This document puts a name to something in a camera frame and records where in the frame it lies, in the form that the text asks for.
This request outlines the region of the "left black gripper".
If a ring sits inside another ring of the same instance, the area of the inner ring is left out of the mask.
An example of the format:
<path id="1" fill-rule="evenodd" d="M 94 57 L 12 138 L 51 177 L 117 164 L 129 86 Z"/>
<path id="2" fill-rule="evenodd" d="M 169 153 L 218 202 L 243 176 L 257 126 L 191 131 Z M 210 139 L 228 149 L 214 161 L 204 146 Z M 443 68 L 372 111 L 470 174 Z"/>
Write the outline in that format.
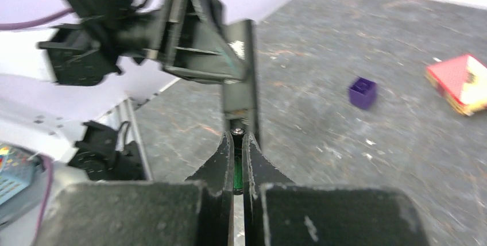
<path id="1" fill-rule="evenodd" d="M 213 26 L 208 0 L 165 0 L 157 59 L 163 70 L 199 83 L 221 83 L 237 56 Z"/>

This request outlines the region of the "black remote control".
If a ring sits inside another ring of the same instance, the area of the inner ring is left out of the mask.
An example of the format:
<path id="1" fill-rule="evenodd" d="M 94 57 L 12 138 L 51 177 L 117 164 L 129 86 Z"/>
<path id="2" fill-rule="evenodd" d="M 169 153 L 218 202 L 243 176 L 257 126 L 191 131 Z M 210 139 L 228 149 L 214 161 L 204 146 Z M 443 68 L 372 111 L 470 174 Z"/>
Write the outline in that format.
<path id="1" fill-rule="evenodd" d="M 254 21 L 235 22 L 224 28 L 230 50 L 237 57 L 231 68 L 236 70 L 222 84 L 222 111 L 226 129 L 242 128 L 260 142 L 260 113 L 254 50 Z"/>

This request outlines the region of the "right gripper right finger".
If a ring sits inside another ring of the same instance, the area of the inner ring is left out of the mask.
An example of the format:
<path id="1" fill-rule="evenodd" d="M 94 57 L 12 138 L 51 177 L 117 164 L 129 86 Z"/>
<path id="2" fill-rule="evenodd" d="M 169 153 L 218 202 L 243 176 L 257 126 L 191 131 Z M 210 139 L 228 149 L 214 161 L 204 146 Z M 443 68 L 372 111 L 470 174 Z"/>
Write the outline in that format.
<path id="1" fill-rule="evenodd" d="M 242 140 L 246 245 L 428 245 L 419 213 L 390 187 L 293 183 Z"/>

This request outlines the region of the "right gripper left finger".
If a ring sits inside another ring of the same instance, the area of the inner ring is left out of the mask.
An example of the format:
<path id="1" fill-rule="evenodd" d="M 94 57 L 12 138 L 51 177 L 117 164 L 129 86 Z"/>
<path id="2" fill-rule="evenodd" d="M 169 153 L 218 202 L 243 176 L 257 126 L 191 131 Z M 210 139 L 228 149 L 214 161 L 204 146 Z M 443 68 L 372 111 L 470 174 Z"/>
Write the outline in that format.
<path id="1" fill-rule="evenodd" d="M 182 183 L 84 182 L 53 200 L 36 245 L 232 245 L 231 134 Z"/>

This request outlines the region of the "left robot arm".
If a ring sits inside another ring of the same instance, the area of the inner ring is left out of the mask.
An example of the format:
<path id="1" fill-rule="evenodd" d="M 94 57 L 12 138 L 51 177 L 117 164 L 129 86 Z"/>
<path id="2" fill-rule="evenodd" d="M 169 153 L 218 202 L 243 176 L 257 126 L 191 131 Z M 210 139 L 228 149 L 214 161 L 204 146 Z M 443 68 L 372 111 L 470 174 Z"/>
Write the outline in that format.
<path id="1" fill-rule="evenodd" d="M 122 74 L 120 56 L 137 63 L 161 63 L 161 69 L 198 83 L 241 81 L 250 70 L 245 59 L 223 35 L 219 0 L 163 0 L 158 9 L 140 12 L 149 0 L 66 0 L 80 18 L 62 24 L 49 41 L 37 48 L 46 52 L 56 82 L 68 86 L 95 86 L 106 75 Z M 130 121 L 118 130 L 94 121 L 69 166 L 85 170 L 91 180 L 149 179 L 140 156 L 127 143 Z"/>

